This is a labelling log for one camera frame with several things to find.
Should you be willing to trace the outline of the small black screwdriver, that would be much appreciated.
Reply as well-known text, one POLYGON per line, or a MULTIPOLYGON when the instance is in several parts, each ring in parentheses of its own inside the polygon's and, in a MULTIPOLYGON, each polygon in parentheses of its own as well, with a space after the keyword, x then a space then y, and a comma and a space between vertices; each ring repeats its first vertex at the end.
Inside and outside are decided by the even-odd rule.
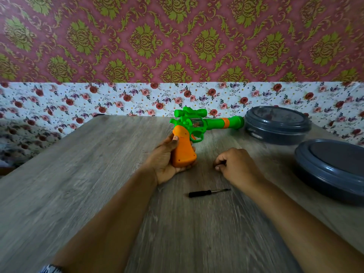
POLYGON ((231 190, 230 188, 225 188, 225 189, 215 190, 215 191, 211 191, 211 190, 194 191, 194 192, 188 193, 187 196, 189 198, 203 197, 203 196, 208 196, 208 195, 212 195, 212 194, 216 194, 216 193, 220 193, 220 192, 226 192, 226 191, 230 191, 230 190, 231 190))

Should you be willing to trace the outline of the person's right forearm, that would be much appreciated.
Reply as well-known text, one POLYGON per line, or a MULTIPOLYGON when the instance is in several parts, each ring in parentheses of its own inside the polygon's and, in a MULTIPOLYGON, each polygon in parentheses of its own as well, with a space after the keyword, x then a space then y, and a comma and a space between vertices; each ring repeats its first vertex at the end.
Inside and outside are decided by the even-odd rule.
POLYGON ((244 189, 305 273, 364 273, 364 254, 266 179, 244 189))

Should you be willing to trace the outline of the patterned sleeve cuff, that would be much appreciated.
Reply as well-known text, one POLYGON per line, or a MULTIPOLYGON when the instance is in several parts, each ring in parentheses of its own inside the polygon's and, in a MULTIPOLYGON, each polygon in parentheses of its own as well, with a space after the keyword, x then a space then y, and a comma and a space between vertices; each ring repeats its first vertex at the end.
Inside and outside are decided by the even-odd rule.
POLYGON ((61 266, 48 264, 46 266, 43 266, 38 273, 65 273, 65 272, 61 266))

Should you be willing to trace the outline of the grey round container lid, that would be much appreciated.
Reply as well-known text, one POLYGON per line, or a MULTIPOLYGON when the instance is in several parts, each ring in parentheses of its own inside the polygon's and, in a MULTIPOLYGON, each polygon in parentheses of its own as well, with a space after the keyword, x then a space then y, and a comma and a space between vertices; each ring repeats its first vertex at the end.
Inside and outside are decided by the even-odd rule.
POLYGON ((364 207, 364 148, 331 139, 311 139, 294 151, 295 174, 318 193, 364 207))

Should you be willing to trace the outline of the floral patterned cloth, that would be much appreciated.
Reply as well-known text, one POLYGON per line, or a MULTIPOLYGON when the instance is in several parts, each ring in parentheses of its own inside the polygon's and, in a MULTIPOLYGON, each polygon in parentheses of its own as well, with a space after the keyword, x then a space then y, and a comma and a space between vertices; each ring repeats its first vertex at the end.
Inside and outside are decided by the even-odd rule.
POLYGON ((97 114, 174 116, 187 106, 210 118, 261 105, 307 115, 364 147, 364 82, 0 83, 0 167, 16 167, 97 114))

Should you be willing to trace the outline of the grey round container with clear lid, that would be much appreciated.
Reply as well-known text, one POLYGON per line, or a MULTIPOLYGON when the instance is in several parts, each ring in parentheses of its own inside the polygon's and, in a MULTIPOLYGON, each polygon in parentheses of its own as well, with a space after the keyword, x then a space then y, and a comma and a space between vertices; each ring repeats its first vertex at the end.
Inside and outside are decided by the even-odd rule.
POLYGON ((244 121, 244 129, 251 137, 282 146, 299 144, 312 128, 311 120, 303 113, 275 106, 253 107, 244 121))

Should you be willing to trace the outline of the person's left hand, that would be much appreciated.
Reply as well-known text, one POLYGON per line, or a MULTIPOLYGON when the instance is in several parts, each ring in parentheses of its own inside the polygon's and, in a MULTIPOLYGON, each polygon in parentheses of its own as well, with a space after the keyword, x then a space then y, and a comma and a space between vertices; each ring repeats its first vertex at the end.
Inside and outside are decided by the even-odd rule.
POLYGON ((163 142, 161 142, 154 148, 144 163, 148 168, 154 171, 157 185, 169 181, 174 175, 186 171, 197 164, 197 161, 194 161, 187 166, 175 167, 171 162, 172 152, 164 151, 163 142))

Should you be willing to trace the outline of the person's left forearm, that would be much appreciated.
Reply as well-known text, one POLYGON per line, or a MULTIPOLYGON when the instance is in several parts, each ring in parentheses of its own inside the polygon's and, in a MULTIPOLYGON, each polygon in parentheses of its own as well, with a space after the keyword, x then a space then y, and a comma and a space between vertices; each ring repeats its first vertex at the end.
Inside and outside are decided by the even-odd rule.
POLYGON ((123 273, 156 187, 150 167, 137 170, 57 252, 53 265, 63 273, 123 273))

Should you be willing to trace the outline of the green and orange toy gun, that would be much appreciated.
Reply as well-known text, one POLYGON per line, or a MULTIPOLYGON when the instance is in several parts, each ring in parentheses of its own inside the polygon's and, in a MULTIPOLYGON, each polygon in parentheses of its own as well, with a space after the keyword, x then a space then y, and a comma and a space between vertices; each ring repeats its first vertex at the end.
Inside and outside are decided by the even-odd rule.
POLYGON ((204 134, 213 129, 240 129, 244 126, 244 118, 232 116, 230 118, 207 118, 206 109, 194 110, 184 107, 174 111, 175 119, 173 134, 178 137, 178 146, 172 151, 171 162, 176 168, 183 168, 194 163, 197 155, 192 143, 202 142, 204 134))

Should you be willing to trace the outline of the person's right hand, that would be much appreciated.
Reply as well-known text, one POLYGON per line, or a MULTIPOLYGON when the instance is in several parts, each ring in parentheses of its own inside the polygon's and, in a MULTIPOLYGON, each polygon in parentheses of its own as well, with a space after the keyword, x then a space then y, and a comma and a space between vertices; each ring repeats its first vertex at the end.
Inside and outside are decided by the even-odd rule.
POLYGON ((265 182, 265 177, 245 149, 230 148, 220 155, 229 156, 228 169, 221 173, 242 192, 247 193, 265 182))

